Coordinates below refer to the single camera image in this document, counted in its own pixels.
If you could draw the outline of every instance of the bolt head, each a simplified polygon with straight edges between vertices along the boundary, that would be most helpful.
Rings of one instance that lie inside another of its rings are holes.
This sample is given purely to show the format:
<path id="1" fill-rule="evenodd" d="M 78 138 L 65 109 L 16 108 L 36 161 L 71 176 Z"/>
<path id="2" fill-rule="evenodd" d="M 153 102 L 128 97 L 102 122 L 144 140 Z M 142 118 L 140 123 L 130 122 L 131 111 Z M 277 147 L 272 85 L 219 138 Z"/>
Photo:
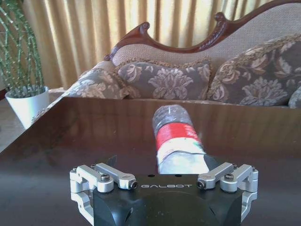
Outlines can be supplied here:
<path id="1" fill-rule="evenodd" d="M 129 185 L 130 189 L 136 189 L 138 187 L 138 182 L 137 181 L 132 181 Z"/>
<path id="2" fill-rule="evenodd" d="M 102 175 L 100 176 L 100 180 L 101 180 L 102 182 L 108 182 L 108 181 L 110 180 L 110 175 L 104 173 L 104 174 L 102 174 Z"/>
<path id="3" fill-rule="evenodd" d="M 199 189 L 201 189 L 201 190 L 204 190 L 204 189 L 205 189 L 205 184 L 204 184 L 204 182 L 198 181 L 198 182 L 197 182 L 197 187 L 198 187 Z"/>
<path id="4" fill-rule="evenodd" d="M 225 175 L 225 180 L 227 181 L 233 181 L 234 180 L 234 175 L 231 173 L 228 173 Z"/>

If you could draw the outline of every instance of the water bottle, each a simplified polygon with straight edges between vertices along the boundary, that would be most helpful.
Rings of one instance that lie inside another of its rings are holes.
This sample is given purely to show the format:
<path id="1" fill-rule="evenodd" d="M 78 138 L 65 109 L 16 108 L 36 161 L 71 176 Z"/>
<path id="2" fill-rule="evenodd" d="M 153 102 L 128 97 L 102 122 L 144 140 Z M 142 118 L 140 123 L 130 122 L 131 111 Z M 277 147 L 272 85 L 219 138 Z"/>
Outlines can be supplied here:
<path id="1" fill-rule="evenodd" d="M 183 107 L 160 107 L 152 124 L 157 141 L 159 174 L 201 174 L 209 171 L 206 153 Z M 209 161 L 211 169 L 215 168 L 217 163 L 210 158 Z"/>

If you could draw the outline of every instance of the floor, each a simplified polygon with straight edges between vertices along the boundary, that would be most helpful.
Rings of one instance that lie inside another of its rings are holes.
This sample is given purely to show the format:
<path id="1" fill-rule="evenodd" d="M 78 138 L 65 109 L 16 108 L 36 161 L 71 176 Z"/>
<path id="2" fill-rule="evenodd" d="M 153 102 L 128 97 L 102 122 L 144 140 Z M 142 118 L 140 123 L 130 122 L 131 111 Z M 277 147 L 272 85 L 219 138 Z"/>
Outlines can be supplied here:
<path id="1" fill-rule="evenodd" d="M 0 101 L 0 153 L 25 131 L 6 99 Z"/>

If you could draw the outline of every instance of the patterned cushion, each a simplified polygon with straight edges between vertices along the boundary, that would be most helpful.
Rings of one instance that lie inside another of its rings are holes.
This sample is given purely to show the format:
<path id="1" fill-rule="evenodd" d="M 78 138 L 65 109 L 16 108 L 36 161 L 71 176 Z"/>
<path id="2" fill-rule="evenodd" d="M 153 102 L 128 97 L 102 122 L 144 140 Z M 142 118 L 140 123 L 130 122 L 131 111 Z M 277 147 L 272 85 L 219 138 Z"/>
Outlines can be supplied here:
<path id="1" fill-rule="evenodd" d="M 288 106 L 290 108 L 301 108 L 301 86 L 292 94 Z"/>
<path id="2" fill-rule="evenodd" d="M 301 34 L 265 42 L 221 65 L 210 100 L 241 105 L 287 105 L 301 85 Z"/>
<path id="3" fill-rule="evenodd" d="M 133 59 L 119 65 L 130 98 L 205 99 L 211 75 L 209 58 L 183 65 Z"/>
<path id="4" fill-rule="evenodd" d="M 125 89 L 120 88 L 114 75 L 104 69 L 92 69 L 83 73 L 79 80 L 65 92 L 65 96 L 70 97 L 107 99 L 123 99 L 126 95 Z"/>

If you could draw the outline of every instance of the curtain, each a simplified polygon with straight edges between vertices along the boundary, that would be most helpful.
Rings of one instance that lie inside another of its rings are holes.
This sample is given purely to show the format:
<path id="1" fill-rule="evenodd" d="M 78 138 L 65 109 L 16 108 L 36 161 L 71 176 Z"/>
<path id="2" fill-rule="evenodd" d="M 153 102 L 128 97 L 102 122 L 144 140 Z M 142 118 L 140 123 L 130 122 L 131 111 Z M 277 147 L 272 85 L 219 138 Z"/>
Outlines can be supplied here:
<path id="1" fill-rule="evenodd" d="M 25 0 L 45 83 L 71 86 L 138 24 L 162 44 L 189 47 L 214 29 L 214 15 L 236 20 L 270 0 Z"/>

